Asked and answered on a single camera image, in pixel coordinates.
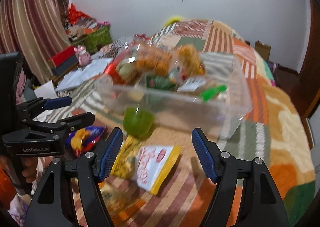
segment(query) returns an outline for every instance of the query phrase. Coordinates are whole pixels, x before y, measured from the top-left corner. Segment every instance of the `stuffed toy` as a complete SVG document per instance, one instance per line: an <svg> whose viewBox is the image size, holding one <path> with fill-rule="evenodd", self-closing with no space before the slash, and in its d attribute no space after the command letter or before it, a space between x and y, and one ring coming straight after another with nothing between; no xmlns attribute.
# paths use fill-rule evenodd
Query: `stuffed toy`
<svg viewBox="0 0 320 227"><path fill-rule="evenodd" d="M85 46L78 45L78 47L75 47L75 52L80 67L85 67L91 63L91 55L87 52Z"/></svg>

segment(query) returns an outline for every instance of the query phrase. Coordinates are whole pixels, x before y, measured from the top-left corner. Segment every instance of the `bed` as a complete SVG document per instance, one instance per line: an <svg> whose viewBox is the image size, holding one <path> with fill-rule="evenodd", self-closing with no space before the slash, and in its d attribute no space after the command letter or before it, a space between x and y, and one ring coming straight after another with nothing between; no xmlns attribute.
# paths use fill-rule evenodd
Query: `bed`
<svg viewBox="0 0 320 227"><path fill-rule="evenodd" d="M289 96L275 86L266 62L244 43L236 31L218 21L177 22L158 31L152 39L170 47L194 44L198 51L232 53L239 59L251 91L253 109L231 139L211 140L237 158L263 158L284 200L290 226L294 226L313 200L315 172L300 117ZM104 124L110 130L115 126L122 128L122 118L104 107L93 80L74 90L70 96L72 105L54 111L47 122L91 111L96 115L97 124ZM146 201L146 205L121 226L198 226L215 185L204 176L191 143L191 133L157 127L146 143L181 145L182 156L158 196L152 196L128 180L114 176L106 179L117 188ZM50 158L41 158L40 161L39 167L43 168L49 164ZM228 226L236 222L241 193L242 182L238 181ZM74 200L79 223L86 226L79 194L74 195Z"/></svg>

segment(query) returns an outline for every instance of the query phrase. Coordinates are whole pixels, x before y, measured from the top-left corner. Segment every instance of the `clear plastic box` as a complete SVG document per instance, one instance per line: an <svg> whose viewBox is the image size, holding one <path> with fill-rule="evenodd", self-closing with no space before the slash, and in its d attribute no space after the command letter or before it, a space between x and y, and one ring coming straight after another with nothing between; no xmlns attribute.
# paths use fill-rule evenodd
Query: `clear plastic box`
<svg viewBox="0 0 320 227"><path fill-rule="evenodd" d="M228 101L203 102L199 97L175 92L113 85L106 75L96 80L96 88L111 112L124 114L127 107L139 106L151 111L158 125L189 132L199 127L207 136L229 139L252 110L247 82L233 55L202 53L200 57L207 75L228 85Z"/></svg>

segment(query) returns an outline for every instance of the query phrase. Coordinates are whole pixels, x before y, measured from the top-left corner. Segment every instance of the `curtain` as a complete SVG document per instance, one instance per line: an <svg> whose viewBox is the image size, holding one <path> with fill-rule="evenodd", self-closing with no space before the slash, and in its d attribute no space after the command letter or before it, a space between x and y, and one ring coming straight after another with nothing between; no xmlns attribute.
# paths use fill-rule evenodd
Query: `curtain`
<svg viewBox="0 0 320 227"><path fill-rule="evenodd" d="M40 83L50 80L47 64L70 46L64 30L69 0L2 0L0 53L21 51Z"/></svg>

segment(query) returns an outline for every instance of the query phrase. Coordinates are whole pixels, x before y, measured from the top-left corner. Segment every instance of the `metal screw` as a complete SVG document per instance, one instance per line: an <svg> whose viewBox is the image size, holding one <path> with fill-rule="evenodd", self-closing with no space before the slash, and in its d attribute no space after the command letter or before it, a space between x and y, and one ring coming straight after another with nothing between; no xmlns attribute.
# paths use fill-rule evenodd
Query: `metal screw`
<svg viewBox="0 0 320 227"><path fill-rule="evenodd" d="M93 153L92 151L89 151L89 152L87 152L87 153L85 154L85 156L86 156L87 158L92 158L92 157L94 156L94 153Z"/></svg>
<svg viewBox="0 0 320 227"><path fill-rule="evenodd" d="M59 162L60 162L60 158L54 158L52 160L52 163L54 163L54 164L58 164Z"/></svg>
<svg viewBox="0 0 320 227"><path fill-rule="evenodd" d="M254 161L257 163L257 164L262 164L263 160L261 158L255 158Z"/></svg>
<svg viewBox="0 0 320 227"><path fill-rule="evenodd" d="M230 154L229 154L228 152L226 152L226 151L223 151L223 152L221 152L221 156L222 156L223 158L229 158L229 157L230 157Z"/></svg>

